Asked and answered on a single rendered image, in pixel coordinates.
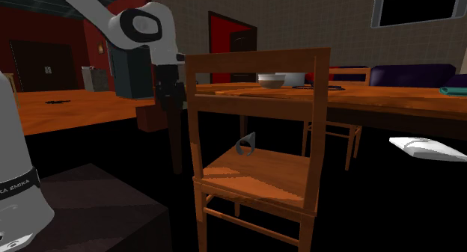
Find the white box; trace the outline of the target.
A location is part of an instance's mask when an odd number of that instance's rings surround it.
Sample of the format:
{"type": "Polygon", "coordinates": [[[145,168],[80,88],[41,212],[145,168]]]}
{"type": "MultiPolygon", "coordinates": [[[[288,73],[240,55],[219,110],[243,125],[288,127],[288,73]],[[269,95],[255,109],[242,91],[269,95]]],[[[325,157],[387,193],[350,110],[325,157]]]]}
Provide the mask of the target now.
{"type": "Polygon", "coordinates": [[[286,73],[284,86],[303,86],[305,84],[305,73],[286,73]]]}

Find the dark grey cabinet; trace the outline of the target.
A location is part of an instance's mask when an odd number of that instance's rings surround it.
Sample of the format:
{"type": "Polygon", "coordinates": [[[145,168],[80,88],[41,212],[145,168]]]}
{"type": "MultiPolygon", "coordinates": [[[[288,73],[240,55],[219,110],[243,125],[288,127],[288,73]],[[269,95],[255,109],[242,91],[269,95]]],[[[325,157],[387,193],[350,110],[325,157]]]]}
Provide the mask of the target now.
{"type": "Polygon", "coordinates": [[[109,44],[115,93],[128,99],[153,96],[150,51],[145,48],[119,49],[109,44]]]}

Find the dark purple sofa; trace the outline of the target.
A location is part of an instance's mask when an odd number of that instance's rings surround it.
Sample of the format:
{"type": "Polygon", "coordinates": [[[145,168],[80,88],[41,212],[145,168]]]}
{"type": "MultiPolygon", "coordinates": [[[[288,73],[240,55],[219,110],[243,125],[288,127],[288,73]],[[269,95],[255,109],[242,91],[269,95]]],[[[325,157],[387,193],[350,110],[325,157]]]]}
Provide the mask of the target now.
{"type": "Polygon", "coordinates": [[[456,75],[451,64],[379,65],[371,69],[370,86],[467,87],[467,74],[456,75]]]}

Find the white and brown bowl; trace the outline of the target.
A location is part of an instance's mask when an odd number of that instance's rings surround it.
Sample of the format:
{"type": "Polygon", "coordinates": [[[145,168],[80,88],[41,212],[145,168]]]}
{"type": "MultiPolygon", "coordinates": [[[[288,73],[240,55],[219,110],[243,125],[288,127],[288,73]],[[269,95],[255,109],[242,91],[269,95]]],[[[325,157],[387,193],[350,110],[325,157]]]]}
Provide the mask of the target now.
{"type": "Polygon", "coordinates": [[[258,74],[258,83],[263,88],[278,89],[285,82],[285,74],[258,74]]]}

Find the white pillow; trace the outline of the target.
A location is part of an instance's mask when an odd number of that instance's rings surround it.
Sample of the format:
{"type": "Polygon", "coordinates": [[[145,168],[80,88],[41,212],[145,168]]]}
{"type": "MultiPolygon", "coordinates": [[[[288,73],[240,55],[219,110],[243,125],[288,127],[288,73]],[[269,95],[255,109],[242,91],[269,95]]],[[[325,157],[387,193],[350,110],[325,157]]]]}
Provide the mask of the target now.
{"type": "Polygon", "coordinates": [[[438,141],[418,137],[393,137],[389,142],[412,157],[447,162],[467,162],[467,155],[438,141]]]}

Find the red doorway with dark door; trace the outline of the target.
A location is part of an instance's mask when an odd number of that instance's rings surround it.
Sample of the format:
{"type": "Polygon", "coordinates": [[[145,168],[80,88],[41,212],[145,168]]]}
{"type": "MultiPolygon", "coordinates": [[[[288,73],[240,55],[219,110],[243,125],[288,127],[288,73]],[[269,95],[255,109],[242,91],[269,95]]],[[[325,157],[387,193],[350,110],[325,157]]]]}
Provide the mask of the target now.
{"type": "MultiPolygon", "coordinates": [[[[230,17],[208,12],[210,53],[257,50],[257,27],[230,17]]],[[[256,82],[254,73],[211,73],[210,83],[256,82]]]]}

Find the black wall television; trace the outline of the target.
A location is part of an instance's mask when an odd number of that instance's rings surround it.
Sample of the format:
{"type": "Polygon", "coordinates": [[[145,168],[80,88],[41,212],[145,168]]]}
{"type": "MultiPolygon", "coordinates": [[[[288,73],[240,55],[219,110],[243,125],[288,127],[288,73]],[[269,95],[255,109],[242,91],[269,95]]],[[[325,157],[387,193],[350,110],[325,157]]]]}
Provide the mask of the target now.
{"type": "Polygon", "coordinates": [[[374,0],[371,28],[393,27],[446,19],[467,14],[467,0],[374,0]]]}

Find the teal cloth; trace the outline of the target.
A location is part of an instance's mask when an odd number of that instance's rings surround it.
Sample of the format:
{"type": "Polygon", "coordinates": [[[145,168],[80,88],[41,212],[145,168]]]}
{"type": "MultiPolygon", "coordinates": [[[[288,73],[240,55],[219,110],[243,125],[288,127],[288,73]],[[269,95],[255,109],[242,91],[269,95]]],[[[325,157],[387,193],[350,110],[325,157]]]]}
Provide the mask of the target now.
{"type": "Polygon", "coordinates": [[[447,96],[467,96],[467,87],[441,87],[439,93],[447,96]]]}

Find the grey bin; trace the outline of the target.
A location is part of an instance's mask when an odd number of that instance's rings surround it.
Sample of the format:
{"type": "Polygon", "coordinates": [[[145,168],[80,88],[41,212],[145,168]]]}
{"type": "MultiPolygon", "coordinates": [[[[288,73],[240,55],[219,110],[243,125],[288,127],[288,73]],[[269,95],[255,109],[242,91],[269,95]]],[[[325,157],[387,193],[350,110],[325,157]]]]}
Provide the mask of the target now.
{"type": "Polygon", "coordinates": [[[85,90],[93,92],[109,91],[107,72],[105,70],[82,67],[82,77],[85,90]]]}

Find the dark robot stand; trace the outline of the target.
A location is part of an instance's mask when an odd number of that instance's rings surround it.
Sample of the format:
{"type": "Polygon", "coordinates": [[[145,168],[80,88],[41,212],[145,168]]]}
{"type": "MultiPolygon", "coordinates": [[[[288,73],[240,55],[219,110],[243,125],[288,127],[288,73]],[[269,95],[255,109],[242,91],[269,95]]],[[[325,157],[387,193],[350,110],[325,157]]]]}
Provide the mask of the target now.
{"type": "Polygon", "coordinates": [[[168,208],[93,164],[41,189],[55,216],[18,252],[173,252],[168,208]]]}

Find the dark brown double door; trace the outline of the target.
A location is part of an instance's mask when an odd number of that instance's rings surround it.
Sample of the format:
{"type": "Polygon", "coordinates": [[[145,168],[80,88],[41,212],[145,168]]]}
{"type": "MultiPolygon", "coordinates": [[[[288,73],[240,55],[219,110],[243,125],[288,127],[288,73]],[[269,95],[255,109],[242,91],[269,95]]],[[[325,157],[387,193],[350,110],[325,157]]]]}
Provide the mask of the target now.
{"type": "Polygon", "coordinates": [[[10,47],[23,92],[79,87],[69,45],[11,40],[10,47]]]}

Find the wooden chair with slatted back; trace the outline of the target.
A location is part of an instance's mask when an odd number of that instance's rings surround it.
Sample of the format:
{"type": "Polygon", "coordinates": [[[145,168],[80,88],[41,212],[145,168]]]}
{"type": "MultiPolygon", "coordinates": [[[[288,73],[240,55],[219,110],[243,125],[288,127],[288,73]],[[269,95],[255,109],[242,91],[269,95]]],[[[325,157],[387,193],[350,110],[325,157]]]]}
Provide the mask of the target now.
{"type": "Polygon", "coordinates": [[[207,252],[208,215],[295,245],[298,252],[311,251],[325,153],[330,52],[329,47],[319,47],[186,56],[186,98],[199,252],[207,252]],[[283,98],[272,98],[266,95],[204,95],[197,92],[195,84],[198,73],[272,72],[313,72],[314,88],[292,90],[283,98]],[[198,114],[201,111],[310,121],[310,155],[303,157],[255,150],[246,156],[230,149],[204,168],[198,131],[198,114]],[[232,201],[236,207],[244,205],[298,222],[299,238],[207,208],[207,203],[214,197],[232,201]]]}

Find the red-brown block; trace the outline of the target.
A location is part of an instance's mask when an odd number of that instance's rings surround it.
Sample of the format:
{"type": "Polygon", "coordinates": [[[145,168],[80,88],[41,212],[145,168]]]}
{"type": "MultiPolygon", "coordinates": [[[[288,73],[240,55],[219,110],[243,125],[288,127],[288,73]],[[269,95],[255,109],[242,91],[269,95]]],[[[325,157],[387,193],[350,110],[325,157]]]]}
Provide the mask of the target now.
{"type": "Polygon", "coordinates": [[[167,129],[166,113],[159,105],[145,105],[135,108],[138,128],[144,132],[167,129]]]}

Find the wooden dining table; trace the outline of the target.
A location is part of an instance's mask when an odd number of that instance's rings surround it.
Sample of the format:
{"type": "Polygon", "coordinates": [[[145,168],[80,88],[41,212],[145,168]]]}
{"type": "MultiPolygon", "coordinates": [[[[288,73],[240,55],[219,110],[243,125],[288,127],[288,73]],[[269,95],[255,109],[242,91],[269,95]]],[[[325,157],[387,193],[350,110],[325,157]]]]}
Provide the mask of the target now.
{"type": "Polygon", "coordinates": [[[218,112],[285,120],[326,120],[421,135],[467,140],[467,96],[447,96],[435,88],[345,85],[325,99],[311,89],[265,89],[253,83],[200,84],[189,91],[189,137],[197,178],[203,176],[198,112],[218,112]],[[320,107],[315,108],[317,101],[320,107]]]}

